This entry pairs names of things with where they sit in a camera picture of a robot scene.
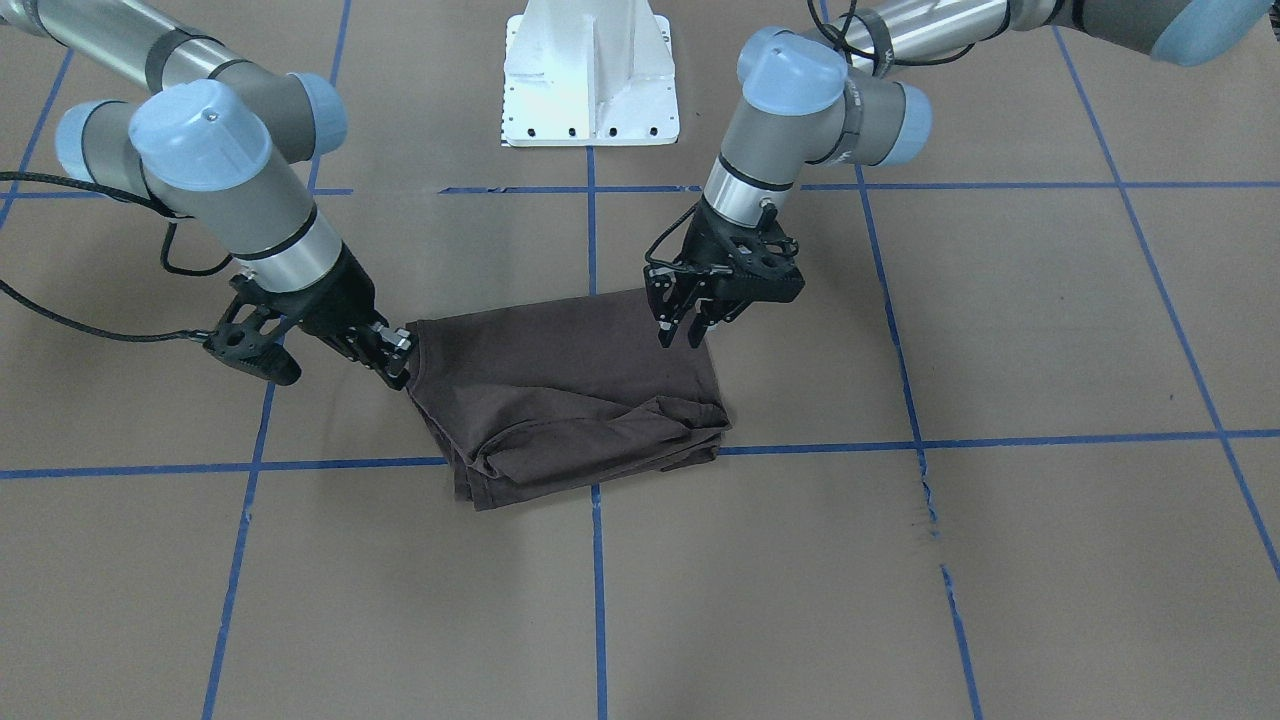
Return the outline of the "brown t-shirt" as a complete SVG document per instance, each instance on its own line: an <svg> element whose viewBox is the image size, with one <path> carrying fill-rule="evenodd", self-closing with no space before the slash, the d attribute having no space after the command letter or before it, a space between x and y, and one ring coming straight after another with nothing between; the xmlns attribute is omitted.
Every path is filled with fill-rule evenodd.
<svg viewBox="0 0 1280 720"><path fill-rule="evenodd" d="M717 457L707 348L666 348L643 290L411 323L406 393L477 511Z"/></svg>

